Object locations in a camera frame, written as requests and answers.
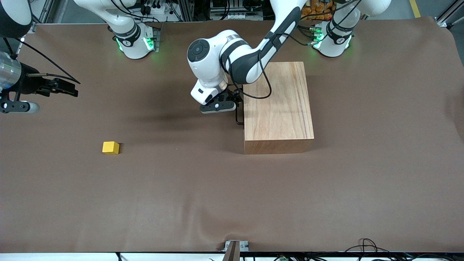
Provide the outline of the metal table edge clamp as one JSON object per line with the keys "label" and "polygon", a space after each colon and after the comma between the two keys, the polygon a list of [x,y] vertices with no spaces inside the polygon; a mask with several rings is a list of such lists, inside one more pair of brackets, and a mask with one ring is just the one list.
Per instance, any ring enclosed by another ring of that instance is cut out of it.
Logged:
{"label": "metal table edge clamp", "polygon": [[238,240],[226,241],[223,251],[225,255],[222,261],[246,261],[241,253],[249,251],[249,242]]}

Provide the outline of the white power strip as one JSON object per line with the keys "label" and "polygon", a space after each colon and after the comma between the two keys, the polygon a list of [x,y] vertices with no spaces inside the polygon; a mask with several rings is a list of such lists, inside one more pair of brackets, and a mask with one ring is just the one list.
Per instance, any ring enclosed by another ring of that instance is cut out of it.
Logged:
{"label": "white power strip", "polygon": [[[222,13],[211,13],[210,19],[221,20],[224,15]],[[241,13],[241,12],[230,12],[222,20],[263,20],[262,12],[257,13]]]}

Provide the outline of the pile of orange objects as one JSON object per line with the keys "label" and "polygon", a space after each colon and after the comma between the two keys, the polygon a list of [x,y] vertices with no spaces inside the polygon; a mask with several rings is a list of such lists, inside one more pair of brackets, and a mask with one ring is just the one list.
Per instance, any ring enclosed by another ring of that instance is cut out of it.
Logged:
{"label": "pile of orange objects", "polygon": [[307,0],[301,11],[303,20],[331,20],[337,4],[333,0]]}

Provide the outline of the brown table cover sheet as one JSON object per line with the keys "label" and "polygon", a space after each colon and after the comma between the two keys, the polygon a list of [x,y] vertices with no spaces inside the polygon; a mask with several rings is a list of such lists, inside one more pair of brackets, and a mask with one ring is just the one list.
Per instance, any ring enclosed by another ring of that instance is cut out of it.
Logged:
{"label": "brown table cover sheet", "polygon": [[[363,20],[305,65],[315,139],[295,155],[244,155],[234,113],[204,115],[187,48],[270,21],[166,23],[133,61],[103,24],[41,24],[25,41],[80,81],[79,96],[27,95],[0,114],[0,252],[343,251],[369,238],[401,252],[464,252],[464,66],[431,17]],[[105,141],[118,155],[102,152]]]}

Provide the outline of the aluminium frame profile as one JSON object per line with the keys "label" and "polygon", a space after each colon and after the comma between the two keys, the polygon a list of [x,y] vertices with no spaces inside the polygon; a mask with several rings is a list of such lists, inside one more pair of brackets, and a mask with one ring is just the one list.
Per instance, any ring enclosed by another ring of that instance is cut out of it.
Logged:
{"label": "aluminium frame profile", "polygon": [[35,33],[38,24],[46,24],[54,5],[55,0],[29,0],[33,14],[33,24],[29,33]]}
{"label": "aluminium frame profile", "polygon": [[464,16],[452,21],[452,17],[459,13],[459,10],[464,8],[464,0],[452,0],[451,3],[446,7],[437,17],[435,22],[441,28],[452,28],[455,24],[464,20]]}

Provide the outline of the yellow cube block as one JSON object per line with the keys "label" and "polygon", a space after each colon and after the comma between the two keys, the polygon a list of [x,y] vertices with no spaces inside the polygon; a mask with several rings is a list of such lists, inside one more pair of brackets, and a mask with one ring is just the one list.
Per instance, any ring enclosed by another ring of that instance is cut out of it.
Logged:
{"label": "yellow cube block", "polygon": [[115,141],[105,141],[102,145],[102,152],[106,155],[118,155],[120,144]]}

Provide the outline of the wooden drawer cabinet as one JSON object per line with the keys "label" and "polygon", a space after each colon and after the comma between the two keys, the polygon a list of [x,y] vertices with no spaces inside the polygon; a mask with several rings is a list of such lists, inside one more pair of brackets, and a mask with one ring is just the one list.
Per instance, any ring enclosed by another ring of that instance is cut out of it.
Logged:
{"label": "wooden drawer cabinet", "polygon": [[265,76],[243,87],[244,153],[293,154],[309,150],[314,139],[305,65],[271,62]]}

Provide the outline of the wooden drawer with black handle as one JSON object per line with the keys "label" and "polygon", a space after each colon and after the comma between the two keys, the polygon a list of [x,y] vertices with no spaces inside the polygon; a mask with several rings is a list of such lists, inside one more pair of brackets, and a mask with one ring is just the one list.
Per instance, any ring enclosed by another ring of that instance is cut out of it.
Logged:
{"label": "wooden drawer with black handle", "polygon": [[[240,92],[242,92],[243,89],[240,88],[240,87],[236,87],[236,90],[239,90]],[[241,120],[241,121],[239,120],[239,110],[235,111],[235,122],[239,126],[244,126],[245,125],[244,120]]]}

